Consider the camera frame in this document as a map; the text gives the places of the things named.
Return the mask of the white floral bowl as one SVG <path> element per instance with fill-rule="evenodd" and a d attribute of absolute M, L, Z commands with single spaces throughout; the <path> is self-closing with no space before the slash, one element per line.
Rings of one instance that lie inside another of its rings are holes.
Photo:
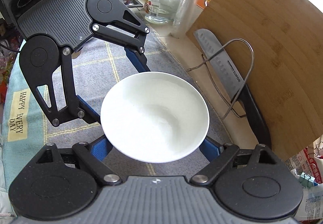
<path fill-rule="evenodd" d="M 204 98 L 189 82 L 148 71 L 122 79 L 106 94 L 101 125 L 124 155 L 147 163 L 168 163 L 194 152 L 210 125 Z"/>

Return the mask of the grey checked table mat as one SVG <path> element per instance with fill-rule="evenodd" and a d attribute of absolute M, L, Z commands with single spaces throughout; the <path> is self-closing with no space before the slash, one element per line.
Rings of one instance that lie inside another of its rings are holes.
<path fill-rule="evenodd" d="M 146 57 L 153 71 L 161 71 L 181 77 L 195 88 L 202 83 L 186 69 L 201 60 L 200 51 L 187 38 L 176 39 L 158 28 L 146 39 Z M 122 47 L 92 39 L 86 43 L 81 55 L 73 60 L 76 92 L 95 111 L 100 111 L 106 93 L 117 82 L 136 73 L 126 58 Z M 70 148 L 79 141 L 91 142 L 102 136 L 99 124 L 87 124 L 74 120 L 53 127 L 37 104 L 20 67 L 14 64 L 10 76 L 4 110 L 1 113 L 1 144 L 3 187 L 9 187 L 26 163 L 41 149 L 53 142 L 59 148 Z M 200 151 L 175 162 L 166 164 L 143 163 L 113 150 L 104 163 L 122 178 L 129 175 L 185 175 L 192 176 L 207 164 Z"/>

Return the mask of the glass jar with lid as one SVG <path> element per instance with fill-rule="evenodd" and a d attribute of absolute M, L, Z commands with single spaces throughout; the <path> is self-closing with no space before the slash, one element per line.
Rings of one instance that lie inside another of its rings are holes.
<path fill-rule="evenodd" d="M 180 0 L 145 0 L 145 19 L 153 24 L 166 24 L 174 20 Z"/>

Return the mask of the white packaged food bag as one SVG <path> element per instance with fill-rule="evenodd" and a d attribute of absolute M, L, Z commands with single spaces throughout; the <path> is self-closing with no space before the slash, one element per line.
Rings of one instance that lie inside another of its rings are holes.
<path fill-rule="evenodd" d="M 285 161 L 303 188 L 295 218 L 301 223 L 322 223 L 322 137 Z"/>

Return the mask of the bamboo cutting board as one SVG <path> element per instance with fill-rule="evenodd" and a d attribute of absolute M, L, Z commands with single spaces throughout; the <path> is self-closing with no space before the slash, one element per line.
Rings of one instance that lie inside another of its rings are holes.
<path fill-rule="evenodd" d="M 288 159 L 322 135 L 322 12 L 309 0 L 211 0 L 187 36 L 225 44 L 264 116 L 272 150 Z"/>

